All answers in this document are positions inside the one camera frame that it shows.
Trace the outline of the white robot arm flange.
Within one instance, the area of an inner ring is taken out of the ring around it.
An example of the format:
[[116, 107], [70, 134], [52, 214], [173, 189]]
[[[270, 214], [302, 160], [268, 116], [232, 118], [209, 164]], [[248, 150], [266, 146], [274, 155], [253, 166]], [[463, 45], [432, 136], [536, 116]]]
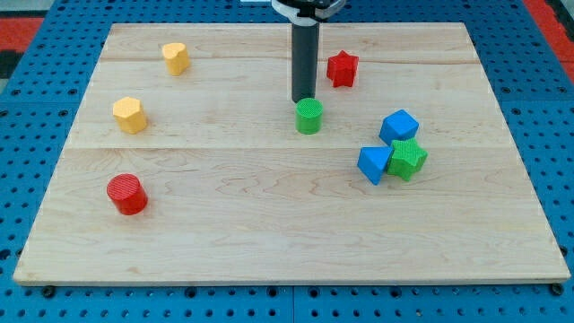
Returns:
[[292, 24], [310, 27], [340, 12], [346, 0], [272, 0], [271, 5]]

